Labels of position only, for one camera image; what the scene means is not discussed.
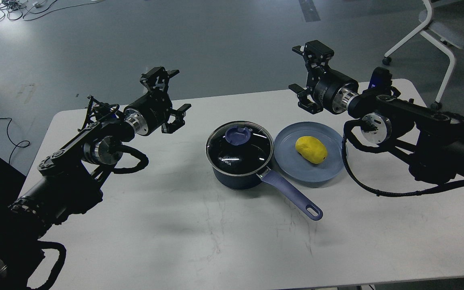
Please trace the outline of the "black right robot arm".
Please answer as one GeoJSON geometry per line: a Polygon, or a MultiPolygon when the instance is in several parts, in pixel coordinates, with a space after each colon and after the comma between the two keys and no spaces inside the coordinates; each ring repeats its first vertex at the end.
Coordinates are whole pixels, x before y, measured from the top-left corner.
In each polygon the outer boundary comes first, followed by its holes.
{"type": "Polygon", "coordinates": [[[306,86],[289,85],[298,106],[311,114],[327,110],[352,117],[343,126],[341,157],[360,187],[383,197],[422,196],[464,187],[464,116],[400,99],[392,74],[382,67],[375,68],[368,88],[359,93],[356,80],[330,68],[334,51],[320,41],[294,46],[292,51],[302,56],[307,70],[306,86]],[[363,152],[396,156],[409,166],[415,180],[433,187],[394,193],[361,183],[348,164],[347,143],[363,152]]]}

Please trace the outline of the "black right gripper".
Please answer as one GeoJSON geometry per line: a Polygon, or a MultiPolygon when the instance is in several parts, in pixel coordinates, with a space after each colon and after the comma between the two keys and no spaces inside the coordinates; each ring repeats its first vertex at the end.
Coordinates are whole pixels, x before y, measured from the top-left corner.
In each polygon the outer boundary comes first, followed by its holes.
{"type": "Polygon", "coordinates": [[[298,84],[288,86],[298,98],[298,107],[310,114],[318,114],[323,109],[332,114],[346,111],[348,101],[358,94],[359,84],[355,79],[329,67],[334,50],[321,41],[313,40],[303,46],[293,46],[292,51],[303,57],[311,80],[317,81],[313,91],[317,103],[309,99],[309,88],[304,89],[298,84]]]}

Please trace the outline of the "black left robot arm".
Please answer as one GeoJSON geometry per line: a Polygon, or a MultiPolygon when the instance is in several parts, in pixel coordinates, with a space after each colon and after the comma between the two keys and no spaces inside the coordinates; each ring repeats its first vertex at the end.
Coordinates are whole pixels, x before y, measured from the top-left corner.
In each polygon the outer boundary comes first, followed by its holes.
{"type": "Polygon", "coordinates": [[[46,156],[37,169],[42,175],[24,195],[6,193],[10,177],[0,170],[0,290],[27,290],[28,279],[46,257],[56,250],[52,266],[40,290],[49,290],[64,263],[66,248],[41,238],[54,225],[72,214],[87,213],[103,200],[102,185],[112,174],[143,170],[148,157],[127,145],[136,135],[148,136],[156,129],[172,134],[185,125],[184,104],[173,108],[168,94],[169,81],[179,70],[154,67],[142,74],[145,94],[126,106],[98,101],[89,95],[82,127],[59,150],[46,156]]]}

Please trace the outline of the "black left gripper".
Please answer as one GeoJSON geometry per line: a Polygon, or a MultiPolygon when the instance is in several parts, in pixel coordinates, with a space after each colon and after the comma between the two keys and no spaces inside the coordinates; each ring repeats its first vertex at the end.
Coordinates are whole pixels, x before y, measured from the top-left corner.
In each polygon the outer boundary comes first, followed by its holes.
{"type": "Polygon", "coordinates": [[[157,66],[141,75],[142,97],[124,109],[125,120],[137,134],[148,136],[158,127],[162,127],[164,134],[173,134],[185,125],[186,112],[192,105],[184,104],[174,110],[168,95],[169,81],[179,73],[178,69],[166,70],[164,66],[157,66]],[[172,122],[169,122],[170,117],[174,117],[172,122]]]}

